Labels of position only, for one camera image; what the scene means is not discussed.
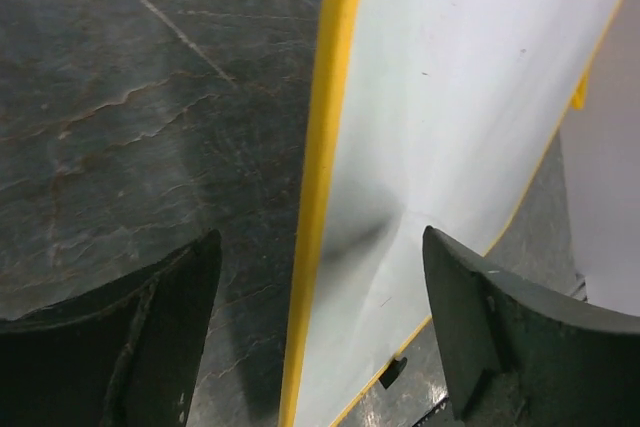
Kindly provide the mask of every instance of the gray surface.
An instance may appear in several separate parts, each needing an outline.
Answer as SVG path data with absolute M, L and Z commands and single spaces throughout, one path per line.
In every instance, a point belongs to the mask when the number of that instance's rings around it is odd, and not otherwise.
M 0 316 L 218 227 L 189 425 L 275 425 L 319 3 L 0 0 Z M 559 165 L 554 146 L 492 255 L 561 289 Z M 410 425 L 443 395 L 430 328 L 408 355 L 343 425 Z
M 513 222 L 488 256 L 503 267 L 562 293 L 576 284 L 571 256 L 560 140 L 540 165 Z M 385 391 L 379 383 L 341 427 L 412 426 L 446 394 L 433 324 L 404 353 L 405 371 Z

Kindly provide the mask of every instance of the yellow edge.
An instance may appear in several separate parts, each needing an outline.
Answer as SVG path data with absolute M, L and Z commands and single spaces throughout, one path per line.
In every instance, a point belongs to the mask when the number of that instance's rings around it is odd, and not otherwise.
M 320 259 L 322 234 L 324 231 L 325 213 L 327 209 L 333 158 L 335 154 L 338 131 L 340 128 L 340 114 L 344 97 L 351 39 L 355 27 L 357 4 L 359 0 L 323 0 L 318 28 L 318 42 L 316 45 L 316 59 L 313 70 L 313 84 L 311 91 L 311 108 L 308 125 L 318 126 L 308 129 L 306 138 L 305 162 L 302 177 L 300 212 L 298 216 L 298 238 L 296 242 L 291 302 L 287 328 L 287 343 L 285 350 L 284 374 L 282 381 L 282 396 L 280 399 L 279 427 L 292 427 L 302 378 L 302 365 L 306 346 L 307 332 L 311 320 L 314 286 L 317 267 Z M 598 44 L 591 54 L 587 66 L 590 66 L 602 44 L 606 32 L 615 19 L 623 0 L 618 3 L 607 22 Z M 571 101 L 565 108 L 560 121 L 554 129 L 545 148 L 549 149 Z M 504 228 L 493 241 L 487 252 L 504 235 L 524 196 L 531 185 L 542 159 L 532 173 L 513 212 L 509 216 Z M 413 341 L 418 333 L 429 323 L 427 317 L 418 328 L 402 344 L 399 353 Z M 351 401 L 345 410 L 336 418 L 331 426 L 337 425 L 351 411 L 355 404 L 366 394 L 371 386 L 380 378 L 389 366 L 385 364 Z

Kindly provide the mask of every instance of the white scratch mark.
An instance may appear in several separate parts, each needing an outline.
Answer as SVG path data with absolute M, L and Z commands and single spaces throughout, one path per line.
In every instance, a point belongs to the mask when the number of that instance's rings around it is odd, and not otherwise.
M 233 79 L 231 77 L 229 77 L 229 75 L 227 75 L 227 73 L 224 70 L 222 70 L 218 64 L 216 64 L 213 60 L 211 60 L 202 51 L 202 49 L 200 47 L 198 47 L 194 42 L 189 40 L 189 37 L 187 37 L 186 34 L 184 32 L 182 32 L 182 30 L 180 30 L 180 28 L 176 24 L 174 24 L 171 21 L 171 19 L 169 19 L 169 17 L 164 15 L 162 12 L 160 12 L 160 10 L 158 10 L 158 8 L 155 5 L 153 5 L 151 2 L 149 2 L 148 0 L 140 0 L 140 2 L 142 2 L 142 5 L 144 5 L 147 9 L 149 9 L 151 12 L 153 12 L 156 15 L 156 17 L 158 17 L 167 27 L 169 27 L 171 30 L 173 30 L 175 32 L 175 34 L 178 36 L 178 38 L 184 44 L 186 44 L 187 47 L 189 47 L 196 54 L 198 54 L 202 60 L 204 60 L 207 64 L 209 64 L 213 68 L 213 70 L 215 70 L 218 73 L 218 75 L 220 77 L 222 77 L 224 80 L 229 82 L 229 84 L 231 84 L 234 88 L 236 88 L 236 84 L 233 81 Z

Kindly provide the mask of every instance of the white panel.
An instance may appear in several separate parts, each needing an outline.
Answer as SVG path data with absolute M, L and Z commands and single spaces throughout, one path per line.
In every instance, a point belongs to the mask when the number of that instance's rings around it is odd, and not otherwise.
M 421 237 L 484 253 L 617 0 L 361 0 L 295 425 L 329 425 L 429 315 Z
M 626 0 L 561 129 L 576 267 L 589 302 L 640 315 L 640 0 Z

